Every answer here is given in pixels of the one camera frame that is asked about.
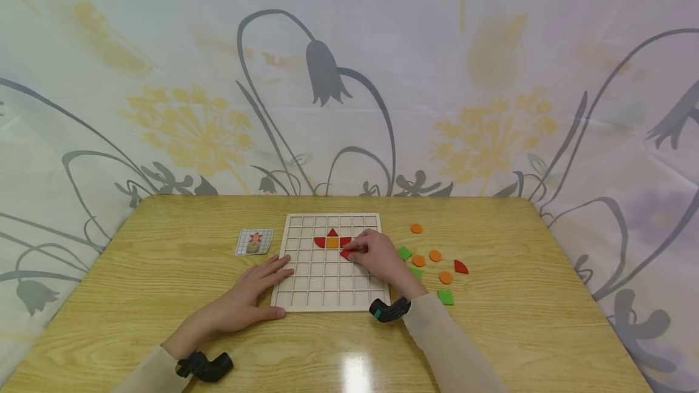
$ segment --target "wearable device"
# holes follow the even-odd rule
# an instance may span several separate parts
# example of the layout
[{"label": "wearable device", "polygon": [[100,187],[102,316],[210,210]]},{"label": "wearable device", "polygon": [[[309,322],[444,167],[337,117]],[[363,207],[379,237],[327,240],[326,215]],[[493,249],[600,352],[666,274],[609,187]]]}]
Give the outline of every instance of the wearable device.
[{"label": "wearable device", "polygon": [[381,321],[381,323],[400,319],[403,317],[403,314],[408,313],[408,310],[410,310],[410,302],[408,302],[405,297],[401,297],[391,306],[386,305],[386,302],[377,298],[371,303],[371,306],[369,306],[369,313],[371,313],[376,320]]},{"label": "wearable device", "polygon": [[209,361],[204,352],[193,352],[186,359],[178,361],[178,364],[180,365],[177,369],[179,376],[187,378],[189,374],[193,374],[205,383],[217,383],[233,370],[233,360],[225,352],[213,361]]}]

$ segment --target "table surface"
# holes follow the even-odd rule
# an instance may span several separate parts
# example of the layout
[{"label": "table surface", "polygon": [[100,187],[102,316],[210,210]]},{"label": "table surface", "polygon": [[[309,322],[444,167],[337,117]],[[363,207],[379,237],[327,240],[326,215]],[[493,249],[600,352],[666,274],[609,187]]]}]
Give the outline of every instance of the table surface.
[{"label": "table surface", "polygon": [[[3,392],[106,392],[193,310],[267,255],[234,256],[240,229],[275,229],[289,213],[378,212],[397,246],[427,261],[450,314],[512,392],[650,392],[551,233],[509,198],[152,196],[130,216]],[[410,223],[424,231],[410,232]],[[437,273],[462,260],[470,274]],[[395,300],[395,291],[391,289]],[[262,305],[268,304],[267,293]],[[368,313],[298,313],[206,343],[235,369],[211,392],[437,392],[401,321]]]}]

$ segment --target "beige sleeve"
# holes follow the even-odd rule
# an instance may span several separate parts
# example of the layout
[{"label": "beige sleeve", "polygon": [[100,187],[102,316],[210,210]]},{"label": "beige sleeve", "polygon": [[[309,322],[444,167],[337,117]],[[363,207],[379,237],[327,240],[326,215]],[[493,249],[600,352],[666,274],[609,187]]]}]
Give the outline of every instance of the beige sleeve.
[{"label": "beige sleeve", "polygon": [[156,346],[113,393],[181,393],[192,376],[182,378],[176,366],[175,358]]},{"label": "beige sleeve", "polygon": [[501,393],[505,384],[436,295],[415,298],[403,316],[441,393]]}]

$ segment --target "red triangle piece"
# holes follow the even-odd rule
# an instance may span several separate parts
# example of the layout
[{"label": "red triangle piece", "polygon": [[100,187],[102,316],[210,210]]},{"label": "red triangle piece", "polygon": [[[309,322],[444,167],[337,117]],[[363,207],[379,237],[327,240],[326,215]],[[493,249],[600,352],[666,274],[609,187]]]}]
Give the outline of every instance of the red triangle piece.
[{"label": "red triangle piece", "polygon": [[468,267],[459,260],[454,260],[454,271],[460,274],[468,274]]}]

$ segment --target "green piece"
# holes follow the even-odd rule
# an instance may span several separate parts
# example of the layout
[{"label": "green piece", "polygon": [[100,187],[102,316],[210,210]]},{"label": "green piece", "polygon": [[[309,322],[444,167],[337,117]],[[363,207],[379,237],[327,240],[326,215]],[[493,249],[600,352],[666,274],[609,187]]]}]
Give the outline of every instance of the green piece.
[{"label": "green piece", "polygon": [[420,270],[420,269],[415,269],[414,267],[411,267],[410,270],[412,270],[413,273],[415,274],[415,276],[416,276],[418,279],[420,279],[420,281],[422,281],[422,270]]},{"label": "green piece", "polygon": [[437,297],[444,305],[454,305],[454,295],[448,290],[438,290]]},{"label": "green piece", "polygon": [[405,246],[401,246],[400,249],[397,250],[397,254],[399,254],[404,261],[413,256],[413,253]]}]

